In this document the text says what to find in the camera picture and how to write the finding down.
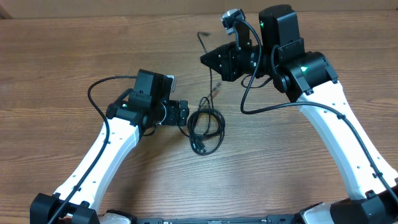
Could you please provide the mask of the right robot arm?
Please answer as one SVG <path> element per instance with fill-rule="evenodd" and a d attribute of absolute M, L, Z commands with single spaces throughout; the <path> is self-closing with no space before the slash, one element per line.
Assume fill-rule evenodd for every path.
<path fill-rule="evenodd" d="M 233 82 L 244 74 L 264 75 L 311 122 L 336 163 L 348 198 L 317 203 L 287 223 L 395 223 L 397 171 L 381 156 L 351 110 L 328 59 L 305 50 L 296 12 L 288 4 L 259 13 L 260 31 L 242 10 L 226 11 L 221 22 L 235 40 L 201 56 L 202 64 Z"/>

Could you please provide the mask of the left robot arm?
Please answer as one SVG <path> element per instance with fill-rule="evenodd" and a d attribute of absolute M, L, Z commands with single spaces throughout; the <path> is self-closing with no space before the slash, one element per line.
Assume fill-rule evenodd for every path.
<path fill-rule="evenodd" d="M 122 161 L 158 126 L 185 126 L 189 114 L 185 100 L 170 100 L 175 78 L 140 69 L 132 88 L 122 92 L 99 114 L 103 126 L 96 141 L 71 176 L 52 195 L 38 194 L 30 206 L 30 222 L 136 223 L 118 210 L 99 215 L 102 199 Z"/>

